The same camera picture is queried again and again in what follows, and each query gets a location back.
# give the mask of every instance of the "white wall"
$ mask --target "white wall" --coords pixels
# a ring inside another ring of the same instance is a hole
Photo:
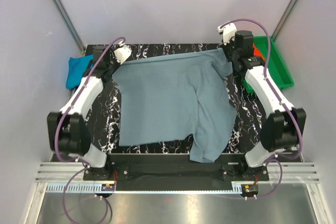
[[[253,18],[272,32],[289,0],[62,0],[85,44],[220,42],[217,26]],[[246,29],[260,30],[253,25]]]
[[[317,167],[336,221],[335,32],[335,0],[299,0],[276,44],[295,82],[285,95],[307,112],[304,156]]]
[[[66,102],[68,59],[80,52],[51,0],[0,5],[0,222],[16,224],[50,158],[46,116]]]

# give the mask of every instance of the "green bin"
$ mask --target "green bin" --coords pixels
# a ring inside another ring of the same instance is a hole
[[[254,44],[256,48],[258,48],[259,51],[262,53],[262,55],[266,58],[267,56],[266,36],[254,37]],[[276,85],[280,90],[292,87],[294,85],[293,79],[290,76],[289,71],[280,53],[278,52],[272,38],[271,38],[271,58],[269,60],[268,70],[274,82],[276,83]],[[244,85],[248,93],[254,93],[253,88],[246,82],[246,80],[244,80]]]

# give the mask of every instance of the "black marble table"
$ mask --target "black marble table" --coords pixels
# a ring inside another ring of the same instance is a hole
[[[161,55],[181,54],[211,50],[218,44],[143,44],[129,45],[132,55],[129,60],[138,60]],[[88,45],[86,55],[93,52],[95,45]],[[243,80],[237,73],[224,78],[231,105],[237,117],[224,153],[247,152],[259,141],[258,133],[266,119],[265,112],[255,94],[247,93]],[[188,153],[193,136],[184,140],[158,142],[130,147],[119,146],[121,94],[113,81],[109,82],[90,108],[86,123],[93,144],[108,154],[111,153]]]

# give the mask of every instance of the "blue cloth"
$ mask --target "blue cloth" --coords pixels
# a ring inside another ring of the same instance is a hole
[[[89,61],[93,59],[93,55],[87,55],[80,58],[70,58],[69,73],[66,83],[67,89],[73,89],[80,85],[83,73],[88,67]]]
[[[112,77],[121,92],[119,145],[193,134],[190,160],[214,162],[236,118],[222,80],[231,73],[220,48],[125,62]]]

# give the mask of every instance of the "metal frame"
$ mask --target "metal frame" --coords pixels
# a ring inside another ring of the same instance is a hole
[[[59,11],[64,23],[67,25],[69,32],[71,33],[73,39],[75,40],[79,50],[83,53],[86,46],[84,45],[83,41],[79,37],[68,13],[66,12],[61,0],[52,0],[53,3],[56,5],[57,10]]]
[[[308,194],[314,209],[315,216],[318,223],[332,224],[331,215],[326,204],[319,177],[316,173],[316,169],[313,163],[281,163],[283,168],[283,179],[282,183],[286,184],[305,184],[308,190]],[[38,220],[39,212],[41,210],[44,195],[47,191],[53,190],[52,187],[48,185],[63,185],[69,178],[77,171],[83,168],[81,163],[59,163],[59,162],[49,162],[41,163],[39,172],[36,177],[35,183],[35,193],[30,203],[30,208],[26,215],[25,224],[35,224]],[[261,184],[276,184],[279,175],[280,168],[276,163],[270,163],[267,166],[270,181],[259,182]],[[101,185],[103,183],[111,183],[114,181],[99,182],[99,184],[94,181],[84,181],[82,180],[83,174],[79,174],[74,178],[72,185]],[[241,193],[241,184],[246,182],[233,182],[232,191],[116,191],[115,193],[130,194],[130,193],[141,193],[141,194],[239,194]]]
[[[282,14],[282,16],[281,16],[273,34],[272,34],[273,41],[277,40],[283,26],[285,25],[289,15],[292,13],[292,11],[293,11],[294,7],[296,6],[297,2],[298,2],[298,0],[290,0],[289,1],[284,13]]]
[[[80,36],[78,35],[68,13],[66,12],[61,0],[52,0],[53,3],[56,5],[56,8],[58,9],[60,15],[62,16],[63,21],[65,22],[65,24],[67,25],[73,39],[75,40],[78,48],[81,50],[81,52],[85,52],[85,45],[82,42]],[[290,0],[284,13],[282,14],[273,34],[272,34],[272,39],[273,41],[276,41],[276,39],[279,36],[280,31],[282,30],[283,26],[285,25],[289,15],[291,14],[291,12],[293,11],[295,5],[297,4],[298,0]]]

